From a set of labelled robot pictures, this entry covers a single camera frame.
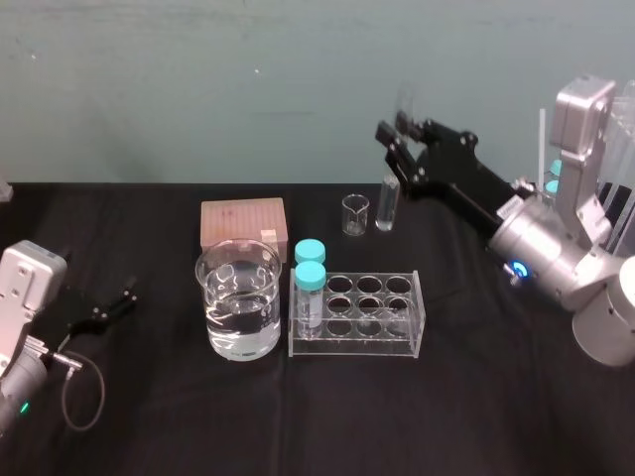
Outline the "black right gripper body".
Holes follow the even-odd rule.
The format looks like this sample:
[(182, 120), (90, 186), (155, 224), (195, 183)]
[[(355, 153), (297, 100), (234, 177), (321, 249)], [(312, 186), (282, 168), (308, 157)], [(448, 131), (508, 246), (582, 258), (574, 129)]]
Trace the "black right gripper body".
[(422, 176), (421, 191), (408, 197), (435, 199), (464, 219), (497, 219), (514, 189), (477, 159), (475, 134), (436, 123), (438, 140), (423, 144), (415, 159)]

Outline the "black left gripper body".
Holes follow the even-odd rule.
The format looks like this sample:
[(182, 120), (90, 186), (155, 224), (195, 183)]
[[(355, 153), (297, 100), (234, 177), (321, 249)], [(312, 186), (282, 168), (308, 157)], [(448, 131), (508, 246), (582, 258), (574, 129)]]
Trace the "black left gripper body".
[(35, 319), (35, 337), (47, 348), (60, 348), (83, 333), (98, 330), (99, 304), (87, 293), (64, 287)]

